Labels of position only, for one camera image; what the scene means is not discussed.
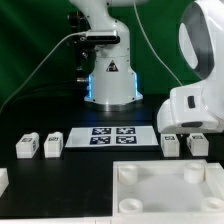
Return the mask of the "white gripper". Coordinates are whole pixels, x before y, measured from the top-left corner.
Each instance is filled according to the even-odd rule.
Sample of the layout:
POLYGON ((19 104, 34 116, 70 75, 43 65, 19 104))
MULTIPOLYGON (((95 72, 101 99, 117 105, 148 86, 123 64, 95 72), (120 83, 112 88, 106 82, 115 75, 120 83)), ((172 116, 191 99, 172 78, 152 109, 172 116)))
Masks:
POLYGON ((173 88, 157 114, 161 134, 222 133, 224 120, 216 117, 202 99, 204 82, 173 88))

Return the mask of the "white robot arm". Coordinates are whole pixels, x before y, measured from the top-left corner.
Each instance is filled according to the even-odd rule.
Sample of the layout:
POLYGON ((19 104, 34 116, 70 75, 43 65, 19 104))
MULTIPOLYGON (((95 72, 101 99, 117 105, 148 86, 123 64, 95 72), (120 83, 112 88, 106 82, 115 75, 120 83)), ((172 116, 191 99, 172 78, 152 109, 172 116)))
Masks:
MULTIPOLYGON (((85 101, 106 111, 142 99, 130 66, 130 36, 125 24, 112 18, 110 7, 148 0, 69 0, 87 18, 90 29, 81 41, 95 46, 85 101)), ((199 82, 174 88, 159 109, 160 133, 224 132, 224 0, 194 0, 184 11, 179 49, 199 82)))

